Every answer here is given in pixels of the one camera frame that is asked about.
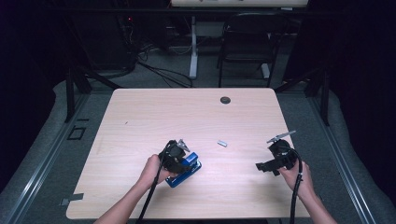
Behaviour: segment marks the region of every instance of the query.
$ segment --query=cable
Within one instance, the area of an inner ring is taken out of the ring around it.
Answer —
[[[117,73],[114,74],[110,74],[110,75],[104,75],[104,73],[98,73],[101,77],[105,77],[107,79],[112,79],[112,78],[116,78],[116,77],[124,77],[128,74],[130,74],[134,69],[132,68],[128,68],[128,69],[124,69],[122,71],[119,71]]]
[[[138,53],[138,57],[140,60],[146,62],[149,59],[149,52],[155,50],[153,44],[146,44],[145,46],[141,47],[140,52]]]
[[[298,174],[296,177],[296,183],[294,184],[294,190],[291,196],[291,206],[290,206],[290,224],[294,224],[297,193],[298,193],[298,188],[300,187],[300,182],[302,181],[302,177],[303,177],[303,162],[301,160],[300,155],[295,149],[289,148],[289,150],[292,151],[297,156],[298,159]]]
[[[175,83],[175,84],[177,84],[178,86],[181,86],[181,87],[192,88],[192,80],[189,77],[186,77],[185,75],[183,75],[181,73],[178,73],[178,72],[175,72],[175,71],[170,71],[170,70],[163,69],[163,68],[153,67],[153,66],[150,66],[148,64],[141,63],[141,62],[137,62],[137,64],[142,65],[143,67],[147,68],[151,72],[153,72],[153,73],[157,74],[158,76],[162,77],[163,80],[168,84],[169,87],[171,87],[171,85],[167,82],[167,80],[172,81],[173,83]],[[182,77],[186,78],[189,81],[189,83],[185,83],[183,81],[177,80],[174,77],[170,77],[170,75],[166,74],[165,72],[172,73],[172,74],[175,74],[175,75],[178,75],[178,76],[182,76]]]
[[[163,152],[165,152],[165,150],[169,146],[170,146],[170,143],[166,144],[165,148],[163,149]],[[147,197],[147,199],[145,201],[145,204],[143,206],[142,212],[140,213],[140,216],[139,216],[139,218],[136,221],[136,224],[141,223],[141,221],[143,219],[143,216],[145,215],[146,210],[148,209],[149,201],[151,200],[151,197],[152,197],[152,195],[154,193],[154,190],[157,187],[158,179],[160,178],[160,172],[161,172],[161,169],[163,168],[163,158],[165,157],[164,155],[165,155],[165,153],[163,153],[163,155],[161,156],[160,166],[158,167],[157,174],[155,175],[154,180],[152,181],[152,185],[151,185],[151,188],[149,190],[148,197]]]
[[[187,48],[187,49],[182,52],[179,52],[179,51],[175,50],[176,48]],[[185,46],[185,47],[173,46],[173,47],[170,47],[169,49],[171,49],[175,54],[182,55],[182,54],[186,54],[186,53],[190,52],[190,50],[192,49],[192,46]]]

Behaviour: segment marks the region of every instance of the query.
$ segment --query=wire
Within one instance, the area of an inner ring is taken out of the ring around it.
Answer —
[[[176,48],[187,48],[187,49],[184,50],[184,51],[182,51],[182,52],[179,52],[179,51],[176,50]],[[186,53],[190,52],[190,50],[192,49],[192,46],[185,46],[185,47],[181,47],[181,46],[176,47],[176,46],[173,46],[173,47],[170,47],[169,49],[171,49],[174,53],[176,53],[176,54],[178,54],[178,55],[182,55],[182,54],[186,54]]]
[[[160,172],[161,172],[161,169],[163,168],[163,158],[165,157],[165,153],[164,152],[169,146],[170,146],[170,142],[168,142],[168,144],[166,144],[166,147],[163,149],[163,155],[161,156],[160,166],[158,167],[157,174],[155,175],[154,180],[152,181],[152,185],[151,185],[151,188],[149,190],[148,197],[147,197],[147,199],[145,201],[145,204],[143,205],[142,212],[140,213],[140,216],[137,219],[136,223],[141,223],[141,221],[143,219],[143,216],[145,215],[146,210],[148,209],[149,201],[151,200],[151,197],[154,194],[154,190],[157,187],[158,179],[160,178]]]
[[[124,69],[124,70],[122,70],[122,71],[116,72],[116,73],[114,73],[114,74],[110,74],[110,75],[104,75],[104,73],[99,73],[99,72],[98,72],[98,74],[99,74],[101,77],[105,77],[105,78],[107,78],[107,79],[112,79],[112,78],[116,78],[116,77],[124,77],[124,76],[130,74],[133,70],[134,70],[134,69],[129,68],[129,69]]]
[[[298,174],[296,177],[296,182],[294,184],[294,190],[291,196],[291,206],[290,206],[290,224],[294,224],[297,193],[298,193],[298,188],[300,187],[300,182],[302,181],[302,177],[303,177],[303,163],[300,155],[294,148],[289,148],[289,150],[292,151],[297,156],[298,159]]]
[[[137,62],[137,64],[140,64],[141,66],[147,68],[148,70],[150,70],[151,72],[157,74],[158,76],[162,77],[163,80],[168,84],[169,87],[172,87],[168,81],[171,81],[175,84],[177,84],[180,87],[185,87],[185,88],[192,88],[192,80],[189,77],[186,77],[185,75],[175,72],[175,71],[171,71],[171,70],[167,70],[167,69],[163,69],[163,68],[157,68],[157,67],[153,67],[151,65],[145,64],[145,63],[141,63],[141,62]],[[178,75],[178,76],[182,76],[184,78],[186,78],[189,83],[185,83],[183,81],[177,80],[174,77],[171,77],[168,73],[172,73],[174,75]]]

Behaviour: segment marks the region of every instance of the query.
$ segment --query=blue object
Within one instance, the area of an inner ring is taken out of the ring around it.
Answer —
[[[165,181],[171,188],[179,185],[181,182],[189,178],[202,167],[202,164],[198,161],[198,155],[195,154],[195,152],[192,152],[185,160],[183,160],[181,164],[188,165],[191,167],[191,169],[184,172],[183,174],[179,174],[176,177],[166,178]]]

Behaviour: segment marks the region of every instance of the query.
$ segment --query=table surface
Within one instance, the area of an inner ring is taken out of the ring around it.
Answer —
[[[223,104],[223,96],[231,102]],[[173,189],[158,185],[145,218],[288,217],[291,190],[283,177],[255,165],[274,158],[266,141],[288,131],[271,89],[116,90],[74,192],[83,199],[70,202],[66,215],[98,218],[128,191],[148,157],[183,139],[202,168]],[[299,200],[296,216],[308,217]]]
[[[308,0],[172,0],[173,7],[306,7]]]

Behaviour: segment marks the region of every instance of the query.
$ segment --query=dark background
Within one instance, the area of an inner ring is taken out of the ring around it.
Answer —
[[[376,4],[369,0],[311,0],[308,7],[308,11],[346,9],[351,16],[344,21],[303,21],[285,79],[323,64],[334,49],[331,43],[342,37],[330,69],[331,89],[340,100],[352,146],[395,204],[396,8],[390,1]],[[87,52],[87,46],[75,39],[80,34],[76,30],[83,27],[71,32],[67,22],[43,13],[34,0],[2,1],[0,10],[3,189],[50,113],[55,100],[52,88],[64,80],[71,65],[92,68],[96,57],[95,66],[99,66],[103,52],[119,49],[122,58],[102,64],[125,68],[131,49],[118,33],[111,37],[116,48]]]

